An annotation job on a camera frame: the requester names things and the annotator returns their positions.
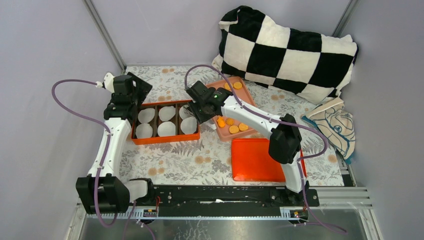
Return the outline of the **swirl butter cookie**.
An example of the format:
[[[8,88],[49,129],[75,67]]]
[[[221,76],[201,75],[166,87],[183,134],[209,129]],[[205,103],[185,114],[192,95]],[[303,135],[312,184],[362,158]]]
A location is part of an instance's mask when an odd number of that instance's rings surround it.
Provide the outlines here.
[[[228,126],[233,126],[235,124],[235,120],[233,118],[228,117],[228,118],[225,119],[225,123]]]

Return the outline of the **pink cookie tray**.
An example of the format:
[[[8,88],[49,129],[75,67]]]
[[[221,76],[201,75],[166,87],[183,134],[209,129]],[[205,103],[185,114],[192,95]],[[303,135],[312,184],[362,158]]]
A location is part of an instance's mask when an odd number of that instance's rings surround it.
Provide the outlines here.
[[[252,106],[256,106],[253,97],[250,94],[250,91],[248,90],[245,82],[238,76],[232,76],[228,78],[229,82],[234,85],[234,83],[240,83],[241,84],[241,88],[240,89],[235,89],[233,92],[238,96],[239,100],[241,100],[244,104],[250,104]],[[239,105],[239,103],[233,98],[231,97],[230,102],[228,104],[225,104],[224,106],[224,110],[222,111],[223,113],[223,119],[224,121],[226,121],[227,118],[232,118],[234,120],[233,125],[234,126],[239,126],[240,123],[244,123],[245,125],[248,126],[247,130],[244,131],[239,131],[237,133],[230,133],[230,125],[225,124],[224,127],[220,127],[219,124],[217,123],[217,120],[219,118],[219,116],[214,116],[213,119],[213,123],[216,126],[216,133],[219,137],[219,139],[222,142],[228,142],[231,141],[234,138],[243,138],[246,136],[249,136],[251,134],[255,134],[257,133],[257,131],[251,127],[251,120],[248,120],[247,122],[245,122],[245,116],[248,114],[247,111],[245,111],[244,109],[242,109]]]

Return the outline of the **orange compartment box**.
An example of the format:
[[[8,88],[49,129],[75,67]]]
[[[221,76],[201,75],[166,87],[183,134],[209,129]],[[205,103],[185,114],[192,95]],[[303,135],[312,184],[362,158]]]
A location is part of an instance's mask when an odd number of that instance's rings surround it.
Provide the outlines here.
[[[131,129],[131,140],[136,145],[146,145],[146,144],[162,144],[162,143],[171,143],[171,142],[183,142],[183,141],[194,141],[200,139],[200,126],[196,126],[196,131],[192,134],[185,134],[181,130],[181,122],[183,119],[179,115],[179,110],[181,107],[188,104],[190,100],[178,100],[178,101],[165,101],[165,102],[152,102],[152,103],[143,103],[139,109],[139,112],[144,109],[153,108],[155,110],[154,118],[148,122],[152,127],[152,137],[149,138],[137,138],[136,128],[141,123],[138,119],[133,122]],[[159,118],[159,110],[163,107],[175,107],[176,113],[170,121],[175,125],[175,135],[171,136],[159,136],[157,133],[158,127],[163,121]]]

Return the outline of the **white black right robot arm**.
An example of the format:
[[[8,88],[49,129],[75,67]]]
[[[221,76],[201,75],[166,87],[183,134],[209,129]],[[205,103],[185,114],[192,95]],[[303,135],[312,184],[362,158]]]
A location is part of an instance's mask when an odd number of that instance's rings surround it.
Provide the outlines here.
[[[253,128],[269,140],[268,154],[281,164],[285,177],[287,201],[293,206],[306,199],[307,181],[301,161],[301,134],[295,119],[279,117],[241,100],[235,91],[223,87],[206,87],[201,81],[185,86],[191,97],[189,110],[201,124],[215,116],[232,118]]]

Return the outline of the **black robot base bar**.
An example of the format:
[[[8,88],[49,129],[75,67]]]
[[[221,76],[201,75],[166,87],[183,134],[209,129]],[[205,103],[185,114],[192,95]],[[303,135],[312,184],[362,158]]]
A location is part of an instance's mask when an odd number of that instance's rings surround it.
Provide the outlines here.
[[[158,217],[280,217],[281,210],[320,205],[315,189],[293,193],[284,186],[154,185],[137,207]]]

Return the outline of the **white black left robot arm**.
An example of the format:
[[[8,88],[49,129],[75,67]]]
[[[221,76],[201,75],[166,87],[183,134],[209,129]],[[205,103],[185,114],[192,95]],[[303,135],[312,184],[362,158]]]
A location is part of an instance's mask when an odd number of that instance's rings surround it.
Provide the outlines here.
[[[86,177],[76,180],[75,187],[88,214],[125,213],[133,201],[148,206],[155,200],[151,179],[120,181],[124,145],[153,87],[131,72],[120,76],[108,73],[101,86],[111,92],[101,122],[104,132],[92,167]]]

